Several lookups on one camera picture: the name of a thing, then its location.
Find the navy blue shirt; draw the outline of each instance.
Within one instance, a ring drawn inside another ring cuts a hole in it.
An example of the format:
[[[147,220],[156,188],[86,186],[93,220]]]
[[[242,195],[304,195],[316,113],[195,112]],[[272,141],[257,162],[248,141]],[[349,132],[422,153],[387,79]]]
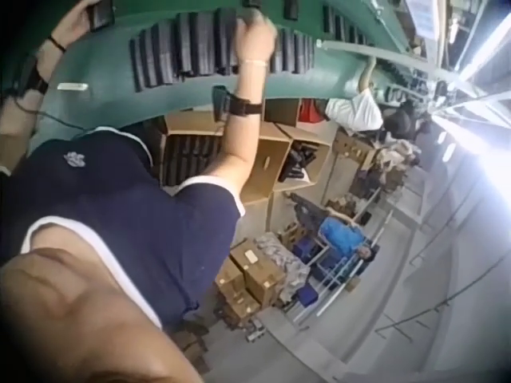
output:
[[[102,240],[154,322],[176,324],[212,285],[243,208],[215,177],[190,179],[171,197],[148,168],[143,146],[113,132],[44,143],[1,176],[2,263],[20,254],[36,221],[77,222]]]

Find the worker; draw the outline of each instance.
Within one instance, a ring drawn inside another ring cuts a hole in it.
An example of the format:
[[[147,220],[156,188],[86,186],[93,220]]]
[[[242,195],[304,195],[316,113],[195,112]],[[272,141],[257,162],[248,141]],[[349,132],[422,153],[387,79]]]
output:
[[[229,254],[276,30],[258,11],[238,20],[234,95],[254,114],[231,109],[214,163],[171,197],[149,174],[145,145],[126,132],[51,140],[26,157],[38,84],[89,30],[85,8],[95,2],[81,0],[59,22],[38,53],[32,75],[41,80],[0,115],[3,317],[51,381],[199,382],[161,327],[196,307]]]
[[[357,255],[366,262],[374,256],[360,226],[350,217],[329,207],[322,209],[296,193],[285,194],[295,203],[298,222],[314,235],[324,237],[340,259]]]
[[[355,133],[373,140],[378,139],[382,132],[389,132],[395,138],[402,138],[411,126],[410,113],[413,113],[413,103],[403,103],[397,114],[384,117],[373,92],[374,83],[370,80],[376,66],[376,58],[369,57],[366,68],[358,80],[358,95],[350,100],[331,98],[316,100],[318,113],[326,119],[335,121],[349,136]]]

